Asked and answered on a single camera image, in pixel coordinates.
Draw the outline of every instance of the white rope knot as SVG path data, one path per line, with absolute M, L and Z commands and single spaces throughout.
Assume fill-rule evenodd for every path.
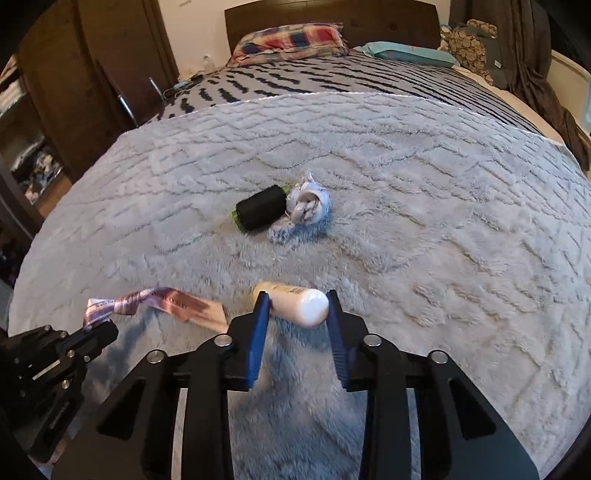
M 316 183 L 307 171 L 301 184 L 297 183 L 287 196 L 286 215 L 294 224 L 311 225 L 322 220 L 330 209 L 328 192 Z
M 267 237 L 272 242 L 285 243 L 294 235 L 312 237 L 328 228 L 330 197 L 314 181 L 309 171 L 287 196 L 285 215 L 277 220 Z

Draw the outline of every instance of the wooden wardrobe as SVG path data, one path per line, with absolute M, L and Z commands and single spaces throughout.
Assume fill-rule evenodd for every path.
M 124 131 L 157 114 L 154 84 L 163 91 L 178 76 L 157 0 L 57 0 L 17 57 L 72 182 Z

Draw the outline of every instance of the black and white striped blanket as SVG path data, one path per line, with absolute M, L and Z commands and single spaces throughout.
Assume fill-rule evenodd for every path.
M 383 92 L 439 100 L 539 134 L 501 98 L 448 67 L 377 60 L 351 51 L 324 57 L 224 69 L 173 99 L 158 119 L 286 93 Z

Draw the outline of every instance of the wooden floor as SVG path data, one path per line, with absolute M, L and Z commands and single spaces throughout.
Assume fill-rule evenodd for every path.
M 35 204 L 39 213 L 44 218 L 47 218 L 47 215 L 56 207 L 57 202 L 68 193 L 70 188 L 72 188 L 72 183 L 62 172 L 58 178 L 51 182 L 47 191 L 43 193 L 43 196 Z

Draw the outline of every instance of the pink ribbon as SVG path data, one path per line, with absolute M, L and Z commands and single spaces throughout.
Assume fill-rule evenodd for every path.
M 109 316 L 135 315 L 140 304 L 162 310 L 181 322 L 191 321 L 218 333 L 228 329 L 222 304 L 200 299 L 169 287 L 146 288 L 114 300 L 90 299 L 84 313 L 84 329 L 90 330 Z

